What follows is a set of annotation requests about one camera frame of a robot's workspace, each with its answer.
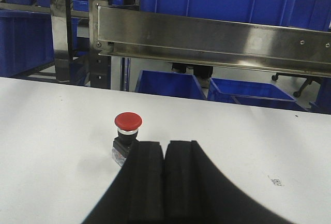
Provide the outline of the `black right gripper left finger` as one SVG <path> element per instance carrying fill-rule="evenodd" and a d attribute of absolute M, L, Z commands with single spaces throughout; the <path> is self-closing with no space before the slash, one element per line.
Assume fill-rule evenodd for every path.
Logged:
<path fill-rule="evenodd" d="M 83 223 L 163 223 L 163 152 L 135 141 L 118 175 Z"/>

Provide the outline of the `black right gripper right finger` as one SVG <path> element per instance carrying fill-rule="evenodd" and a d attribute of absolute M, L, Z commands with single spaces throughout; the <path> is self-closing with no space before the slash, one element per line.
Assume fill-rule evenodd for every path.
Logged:
<path fill-rule="evenodd" d="M 289 223 L 234 185 L 197 141 L 171 141 L 164 161 L 166 223 Z"/>

